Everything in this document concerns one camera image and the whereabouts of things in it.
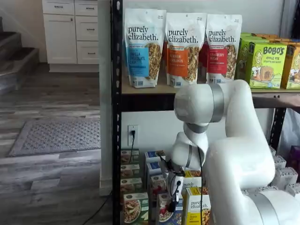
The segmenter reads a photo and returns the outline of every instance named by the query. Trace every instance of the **product label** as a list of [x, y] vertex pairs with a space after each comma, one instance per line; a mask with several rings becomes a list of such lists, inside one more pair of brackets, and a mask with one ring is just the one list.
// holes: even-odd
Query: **product label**
[[130, 44], [127, 48], [129, 72], [132, 76], [149, 75], [149, 49], [141, 44]]
[[226, 74], [227, 72], [227, 49], [222, 46], [214, 46], [208, 53], [208, 73]]
[[182, 77], [188, 75], [188, 51], [184, 47], [170, 46], [168, 51], [168, 73]]

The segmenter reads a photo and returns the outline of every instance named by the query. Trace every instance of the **purely elizabeth granola bag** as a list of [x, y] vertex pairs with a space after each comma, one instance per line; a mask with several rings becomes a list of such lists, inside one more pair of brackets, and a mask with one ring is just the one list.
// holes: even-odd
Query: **purely elizabeth granola bag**
[[197, 83], [198, 56], [205, 36], [205, 13], [167, 13], [167, 83], [173, 87]]
[[207, 56], [209, 83], [233, 81], [241, 28], [241, 15], [207, 15], [206, 35], [210, 46]]
[[129, 82], [135, 88], [157, 85], [165, 35], [165, 16], [165, 10], [125, 10], [124, 33]]

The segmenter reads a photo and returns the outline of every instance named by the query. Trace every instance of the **gray rug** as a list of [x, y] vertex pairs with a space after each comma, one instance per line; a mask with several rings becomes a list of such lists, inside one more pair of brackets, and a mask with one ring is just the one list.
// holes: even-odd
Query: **gray rug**
[[100, 119], [31, 120], [25, 123], [9, 157], [100, 149]]

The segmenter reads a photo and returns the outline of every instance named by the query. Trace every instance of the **stair step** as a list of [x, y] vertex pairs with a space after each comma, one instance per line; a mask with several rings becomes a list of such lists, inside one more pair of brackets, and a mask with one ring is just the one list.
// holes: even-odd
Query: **stair step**
[[20, 48], [9, 59], [5, 61], [10, 64], [8, 68], [0, 71], [0, 95], [20, 88], [38, 64], [38, 49]]
[[21, 47], [19, 33], [0, 32], [0, 62], [8, 60]]

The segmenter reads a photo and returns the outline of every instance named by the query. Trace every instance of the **wooden floor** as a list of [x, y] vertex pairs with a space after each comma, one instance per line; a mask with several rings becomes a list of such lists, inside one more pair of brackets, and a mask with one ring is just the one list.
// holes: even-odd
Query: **wooden floor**
[[[99, 115], [98, 74], [40, 65], [20, 90], [0, 96], [0, 225], [81, 225], [100, 207], [100, 150], [6, 157], [27, 120]], [[111, 219], [109, 200], [88, 224]]]

